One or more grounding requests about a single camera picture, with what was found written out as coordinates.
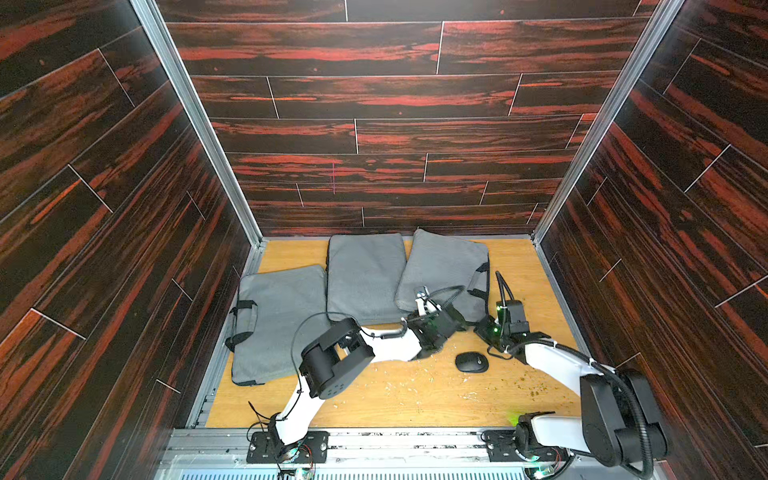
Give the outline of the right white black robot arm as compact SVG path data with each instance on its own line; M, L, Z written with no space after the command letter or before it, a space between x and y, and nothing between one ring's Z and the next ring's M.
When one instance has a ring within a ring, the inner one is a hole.
M474 327L488 354L544 372L580 398L577 417L554 412L519 416L512 444L516 456L532 465L527 477L554 479L585 456L636 478L651 478L655 461L669 454L670 441L647 378L530 331L517 300L498 303L496 313Z

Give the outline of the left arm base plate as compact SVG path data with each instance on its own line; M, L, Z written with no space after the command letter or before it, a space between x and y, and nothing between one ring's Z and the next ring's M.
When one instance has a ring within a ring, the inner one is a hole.
M247 464L323 464L327 460L328 431L309 431L301 440L284 444L269 432L250 435Z

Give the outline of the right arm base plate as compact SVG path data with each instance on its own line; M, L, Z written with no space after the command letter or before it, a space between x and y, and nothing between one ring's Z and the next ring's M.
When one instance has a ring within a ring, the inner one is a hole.
M535 452L529 432L522 430L485 430L480 434L491 462L535 462Z

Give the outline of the grey laptop bag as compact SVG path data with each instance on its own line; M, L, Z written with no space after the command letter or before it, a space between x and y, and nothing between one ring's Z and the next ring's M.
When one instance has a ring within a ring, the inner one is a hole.
M442 303L461 286L463 291L452 306L470 324L489 316L490 257L488 247L460 238L418 229L395 293L395 304L402 310L414 310L415 293L426 287Z
M406 266L402 236L334 235L327 251L327 303L331 321L352 317L362 326L397 323L405 312L395 294Z
M290 376L301 351L329 327L326 272L320 265L243 277L226 345L238 386Z

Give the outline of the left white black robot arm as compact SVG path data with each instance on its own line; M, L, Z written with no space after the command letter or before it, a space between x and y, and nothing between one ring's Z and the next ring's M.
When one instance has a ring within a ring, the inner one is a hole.
M346 390L371 364L411 362L442 350L456 332L468 326L451 304L417 300L415 314L395 330L375 331L347 317L331 324L300 354L295 393L268 424L271 441L281 451L299 447L323 403Z

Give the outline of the black computer mouse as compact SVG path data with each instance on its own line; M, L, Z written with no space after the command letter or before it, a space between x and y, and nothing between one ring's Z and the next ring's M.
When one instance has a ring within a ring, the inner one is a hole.
M489 361L480 352L464 352L455 357L455 366L462 373L480 374L489 369Z

